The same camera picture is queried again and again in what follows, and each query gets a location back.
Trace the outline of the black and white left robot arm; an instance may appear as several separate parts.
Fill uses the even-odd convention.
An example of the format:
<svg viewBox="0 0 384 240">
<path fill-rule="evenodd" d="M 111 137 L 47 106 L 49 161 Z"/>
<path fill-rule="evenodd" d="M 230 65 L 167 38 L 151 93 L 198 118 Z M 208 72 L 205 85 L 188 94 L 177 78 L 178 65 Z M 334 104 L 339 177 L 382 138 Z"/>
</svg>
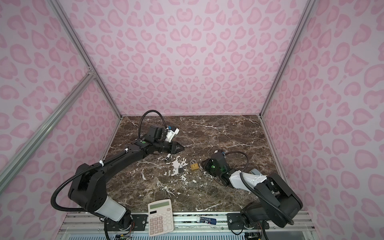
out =
<svg viewBox="0 0 384 240">
<path fill-rule="evenodd" d="M 173 140 L 179 131 L 175 126 L 165 129 L 151 126 L 147 134 L 137 138 L 114 158 L 91 166 L 82 164 L 71 181 L 69 199 L 83 211 L 127 228 L 132 221 L 131 211 L 108 196 L 107 182 L 154 152 L 173 155 L 183 151 L 184 146 Z"/>
</svg>

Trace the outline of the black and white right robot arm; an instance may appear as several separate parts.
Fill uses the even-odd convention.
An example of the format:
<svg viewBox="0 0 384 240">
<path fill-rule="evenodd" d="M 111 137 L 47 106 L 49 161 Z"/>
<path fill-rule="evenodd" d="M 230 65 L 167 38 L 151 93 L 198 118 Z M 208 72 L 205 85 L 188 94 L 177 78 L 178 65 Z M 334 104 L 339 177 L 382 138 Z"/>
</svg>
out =
<svg viewBox="0 0 384 240">
<path fill-rule="evenodd" d="M 231 154 L 241 154 L 246 157 L 243 169 L 232 168 L 226 157 Z M 264 223 L 271 221 L 279 228 L 294 225 L 294 217 L 303 208 L 298 195 L 276 173 L 268 176 L 248 174 L 244 170 L 249 165 L 246 153 L 232 151 L 225 153 L 217 150 L 210 158 L 203 161 L 201 166 L 205 172 L 219 179 L 223 186 L 232 189 L 245 190 L 254 194 L 258 200 L 246 205 L 239 214 L 228 215 L 230 230 L 254 229 L 264 230 Z"/>
</svg>

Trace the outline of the brass padlock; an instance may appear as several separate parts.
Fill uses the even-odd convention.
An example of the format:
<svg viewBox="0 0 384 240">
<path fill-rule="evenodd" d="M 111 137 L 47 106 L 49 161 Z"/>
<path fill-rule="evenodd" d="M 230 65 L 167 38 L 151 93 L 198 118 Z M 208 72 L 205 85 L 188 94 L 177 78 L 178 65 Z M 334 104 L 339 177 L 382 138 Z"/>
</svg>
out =
<svg viewBox="0 0 384 240">
<path fill-rule="evenodd" d="M 196 160 L 191 160 L 190 168 L 191 168 L 191 171 L 197 171 L 197 170 L 200 169 L 200 166 L 199 166 L 199 164 L 197 163 Z"/>
</svg>

